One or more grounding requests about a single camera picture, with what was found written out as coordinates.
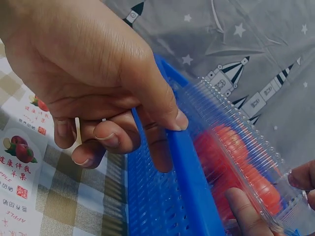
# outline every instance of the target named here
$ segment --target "red tomato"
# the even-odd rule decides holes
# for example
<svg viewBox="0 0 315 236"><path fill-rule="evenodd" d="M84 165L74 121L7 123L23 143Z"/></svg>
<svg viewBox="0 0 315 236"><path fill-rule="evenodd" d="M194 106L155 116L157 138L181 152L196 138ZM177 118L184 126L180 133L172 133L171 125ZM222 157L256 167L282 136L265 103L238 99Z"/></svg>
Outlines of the red tomato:
<svg viewBox="0 0 315 236"><path fill-rule="evenodd" d="M240 166L247 163L248 150L234 130L220 125L214 129L214 132L236 163ZM194 140L194 145L208 181L218 178L231 168L230 161L220 144L208 132L199 135Z"/></svg>
<svg viewBox="0 0 315 236"><path fill-rule="evenodd" d="M252 188L259 195L269 213L272 215L279 213L282 208L280 204L281 197L276 188L252 165L245 168L243 174L248 182L252 184Z"/></svg>
<svg viewBox="0 0 315 236"><path fill-rule="evenodd" d="M271 215L279 213L281 210L281 198L275 187L266 178L264 178L254 166L247 165L243 171L244 176L252 185L254 191L259 195L269 213ZM228 201L224 196L225 191L232 187L240 188L248 196L252 196L252 194L242 186L238 176L232 170L229 170L220 176L214 182L212 196L222 221L235 218L229 207Z"/></svg>

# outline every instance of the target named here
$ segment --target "rocket print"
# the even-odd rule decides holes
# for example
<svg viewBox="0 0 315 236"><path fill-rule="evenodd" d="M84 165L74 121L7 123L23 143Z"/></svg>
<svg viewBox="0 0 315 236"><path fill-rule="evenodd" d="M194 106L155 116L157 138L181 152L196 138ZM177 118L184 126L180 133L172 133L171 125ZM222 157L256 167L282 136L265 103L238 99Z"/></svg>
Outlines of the rocket print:
<svg viewBox="0 0 315 236"><path fill-rule="evenodd" d="M239 62L233 62L226 65L219 64L214 71L208 73L205 79L226 97L229 97L232 94L232 91L237 88L244 66L249 60L250 57L245 57Z"/></svg>
<svg viewBox="0 0 315 236"><path fill-rule="evenodd" d="M276 75L261 91L255 93L248 101L247 97L243 97L233 102L233 104L252 122L256 124L260 115L256 115L263 107L267 105L267 101L272 98L281 88L288 77L294 64Z"/></svg>
<svg viewBox="0 0 315 236"><path fill-rule="evenodd" d="M123 19L123 21L125 21L131 28L133 25L133 22L142 14L143 11L143 6L144 6L144 1L133 6L131 8L131 11L129 12L129 14L127 15L126 18Z"/></svg>

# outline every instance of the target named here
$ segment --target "gray fabric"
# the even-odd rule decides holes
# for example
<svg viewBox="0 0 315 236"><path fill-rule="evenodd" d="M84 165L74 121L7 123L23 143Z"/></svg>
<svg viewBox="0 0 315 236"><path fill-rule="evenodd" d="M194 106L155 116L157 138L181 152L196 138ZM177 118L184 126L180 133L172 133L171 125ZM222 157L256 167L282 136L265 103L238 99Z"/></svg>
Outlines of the gray fabric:
<svg viewBox="0 0 315 236"><path fill-rule="evenodd" d="M105 4L123 19L140 2ZM293 64L281 89L256 113L261 116L255 125L295 167L315 152L314 21L315 2L310 0L146 0L132 26L154 52L192 80L218 64L250 56L231 101L247 95L248 101ZM237 34L236 26L245 31ZM183 64L187 55L193 59L190 65Z"/></svg>

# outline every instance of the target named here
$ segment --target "clear plastic container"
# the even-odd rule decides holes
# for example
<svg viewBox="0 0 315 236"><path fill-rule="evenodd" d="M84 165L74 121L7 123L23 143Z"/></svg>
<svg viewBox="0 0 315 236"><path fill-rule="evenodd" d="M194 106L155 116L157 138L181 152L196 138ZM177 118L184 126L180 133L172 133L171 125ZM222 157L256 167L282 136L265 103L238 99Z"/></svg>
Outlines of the clear plastic container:
<svg viewBox="0 0 315 236"><path fill-rule="evenodd" d="M234 219L224 196L230 187L247 194L272 230L315 231L315 212L303 191L289 185L284 160L224 95L201 80L178 89L177 100L193 120L189 132L227 232Z"/></svg>

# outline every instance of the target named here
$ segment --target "hand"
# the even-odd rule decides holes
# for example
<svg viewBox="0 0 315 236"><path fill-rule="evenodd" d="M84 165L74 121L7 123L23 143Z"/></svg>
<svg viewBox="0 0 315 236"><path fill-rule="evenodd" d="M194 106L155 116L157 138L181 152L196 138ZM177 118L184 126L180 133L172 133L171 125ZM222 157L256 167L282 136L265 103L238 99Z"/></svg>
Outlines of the hand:
<svg viewBox="0 0 315 236"><path fill-rule="evenodd" d="M308 202L315 210L315 160L293 169L288 181L293 187L307 192Z"/></svg>
<svg viewBox="0 0 315 236"><path fill-rule="evenodd" d="M311 208L315 209L315 160L293 169L288 176L288 181L293 187L307 191L308 202ZM239 228L235 229L236 232L233 235L282 235L269 229L242 190L231 188L227 190L226 197L239 224Z"/></svg>
<svg viewBox="0 0 315 236"><path fill-rule="evenodd" d="M162 127L184 130L188 120L139 35L99 0L4 0L1 7L12 12L0 31L8 61L47 104L58 146L73 145L78 117L77 164L95 168L105 149L131 152L140 145L130 112L137 107L156 167L171 169Z"/></svg>
<svg viewBox="0 0 315 236"><path fill-rule="evenodd" d="M242 190L228 189L225 196L239 225L233 236L285 236L270 230Z"/></svg>

